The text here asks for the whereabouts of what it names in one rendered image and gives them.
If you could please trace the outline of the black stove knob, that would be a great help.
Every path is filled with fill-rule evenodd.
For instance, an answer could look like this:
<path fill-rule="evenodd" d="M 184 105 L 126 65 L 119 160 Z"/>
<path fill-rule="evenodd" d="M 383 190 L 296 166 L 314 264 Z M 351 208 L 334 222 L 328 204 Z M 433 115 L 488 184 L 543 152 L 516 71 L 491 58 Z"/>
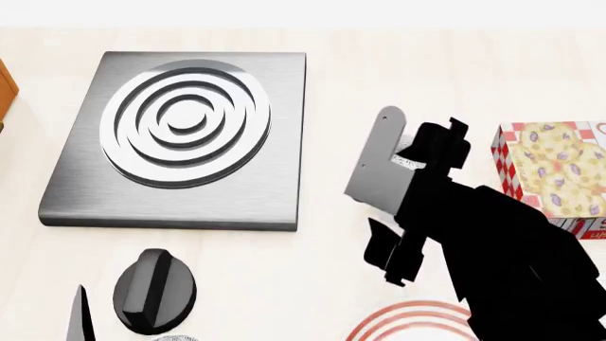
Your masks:
<path fill-rule="evenodd" d="M 155 335 L 183 323 L 196 296 L 196 281 L 185 263 L 165 249 L 145 249 L 118 278 L 113 305 L 131 332 Z"/>

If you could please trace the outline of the grey metal mount plate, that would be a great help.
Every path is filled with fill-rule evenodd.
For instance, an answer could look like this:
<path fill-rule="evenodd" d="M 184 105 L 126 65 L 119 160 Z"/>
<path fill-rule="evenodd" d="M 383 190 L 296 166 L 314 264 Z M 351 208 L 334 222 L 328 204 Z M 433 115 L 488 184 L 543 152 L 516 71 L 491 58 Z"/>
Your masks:
<path fill-rule="evenodd" d="M 405 114 L 398 107 L 384 107 L 378 113 L 345 195 L 389 215 L 397 214 L 414 175 L 392 161 L 405 125 Z"/>

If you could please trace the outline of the grey square stove burner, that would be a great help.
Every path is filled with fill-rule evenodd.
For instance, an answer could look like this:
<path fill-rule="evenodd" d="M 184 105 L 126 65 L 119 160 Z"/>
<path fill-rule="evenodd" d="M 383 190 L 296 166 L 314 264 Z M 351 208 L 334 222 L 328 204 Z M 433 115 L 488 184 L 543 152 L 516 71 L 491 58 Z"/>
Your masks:
<path fill-rule="evenodd" d="M 39 220 L 296 230 L 306 71 L 304 53 L 104 53 Z"/>

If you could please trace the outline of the white plate with red rings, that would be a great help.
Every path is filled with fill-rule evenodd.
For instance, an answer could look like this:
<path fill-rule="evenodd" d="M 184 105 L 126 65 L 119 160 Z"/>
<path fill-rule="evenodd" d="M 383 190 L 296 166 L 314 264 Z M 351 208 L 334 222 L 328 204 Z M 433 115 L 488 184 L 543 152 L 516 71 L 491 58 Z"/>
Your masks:
<path fill-rule="evenodd" d="M 470 311 L 439 300 L 405 300 L 369 314 L 345 341 L 479 341 Z"/>

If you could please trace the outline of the cookie box with checkered print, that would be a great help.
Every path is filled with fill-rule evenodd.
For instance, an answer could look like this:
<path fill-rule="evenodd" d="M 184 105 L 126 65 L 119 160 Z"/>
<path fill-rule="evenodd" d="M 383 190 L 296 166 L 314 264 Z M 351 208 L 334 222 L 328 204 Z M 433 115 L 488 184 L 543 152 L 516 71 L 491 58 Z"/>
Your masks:
<path fill-rule="evenodd" d="M 506 195 L 606 241 L 606 120 L 500 124 L 490 150 Z"/>

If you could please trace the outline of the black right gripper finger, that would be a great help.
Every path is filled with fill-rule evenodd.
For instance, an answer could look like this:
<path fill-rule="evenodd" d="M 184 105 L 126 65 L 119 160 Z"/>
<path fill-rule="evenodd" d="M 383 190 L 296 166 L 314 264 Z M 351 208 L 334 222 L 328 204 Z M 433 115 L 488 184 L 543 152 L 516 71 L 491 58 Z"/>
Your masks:
<path fill-rule="evenodd" d="M 368 218 L 368 223 L 371 236 L 364 261 L 383 270 L 388 283 L 405 286 L 404 280 L 414 282 L 424 258 L 424 235 L 409 230 L 398 235 L 372 218 Z"/>
<path fill-rule="evenodd" d="M 425 164 L 425 169 L 448 176 L 451 169 L 461 170 L 471 144 L 465 139 L 469 126 L 456 118 L 450 127 L 424 122 L 420 124 L 412 144 L 401 150 L 401 157 Z"/>

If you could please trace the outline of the orange wooden cabinet edge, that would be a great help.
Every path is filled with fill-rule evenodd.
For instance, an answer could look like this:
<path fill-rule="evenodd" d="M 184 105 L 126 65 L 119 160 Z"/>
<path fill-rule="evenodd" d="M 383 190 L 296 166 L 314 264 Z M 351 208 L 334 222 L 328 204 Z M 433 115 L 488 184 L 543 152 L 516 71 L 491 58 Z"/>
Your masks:
<path fill-rule="evenodd" d="M 6 65 L 0 59 L 0 133 L 4 129 L 4 119 L 20 89 Z"/>

